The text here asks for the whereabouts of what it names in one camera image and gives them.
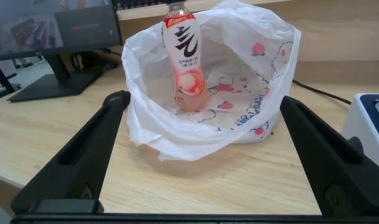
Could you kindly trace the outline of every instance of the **wooden desk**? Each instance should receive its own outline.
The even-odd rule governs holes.
[[[348,99],[379,92],[376,85],[311,84]],[[120,89],[126,87],[117,68],[79,96],[15,104],[0,99],[0,179],[28,183]],[[348,106],[296,85],[291,95],[340,130]],[[155,150],[129,142],[125,120],[101,193],[106,212],[320,213],[283,119],[263,142],[231,145],[196,162],[164,163]]]

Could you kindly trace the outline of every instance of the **printed plastic bag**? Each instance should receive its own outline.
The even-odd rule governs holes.
[[[234,142],[265,139],[294,76],[301,33],[272,11],[225,0],[195,16],[212,96],[202,111],[177,109],[161,22],[127,39],[123,49],[130,141],[157,149],[162,161],[194,161]]]

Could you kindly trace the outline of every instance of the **pink drink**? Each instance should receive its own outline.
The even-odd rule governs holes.
[[[169,12],[164,19],[162,33],[174,71],[174,99],[182,111],[199,111],[210,100],[200,64],[200,26],[183,0],[167,3]]]

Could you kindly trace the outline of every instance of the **pink peach print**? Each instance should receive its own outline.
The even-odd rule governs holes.
[[[217,108],[224,109],[224,110],[230,110],[233,108],[233,103],[230,103],[228,101],[224,101],[221,105],[218,105]]]
[[[264,128],[259,128],[259,129],[255,130],[254,133],[256,135],[262,135],[262,134],[264,134]]]
[[[261,43],[256,43],[251,48],[252,56],[264,56],[265,55],[265,47]]]

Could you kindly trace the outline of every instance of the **computer monitor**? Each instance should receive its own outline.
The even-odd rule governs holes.
[[[0,60],[43,55],[45,75],[9,100],[80,94],[102,68],[69,72],[60,54],[121,45],[111,0],[0,0]]]

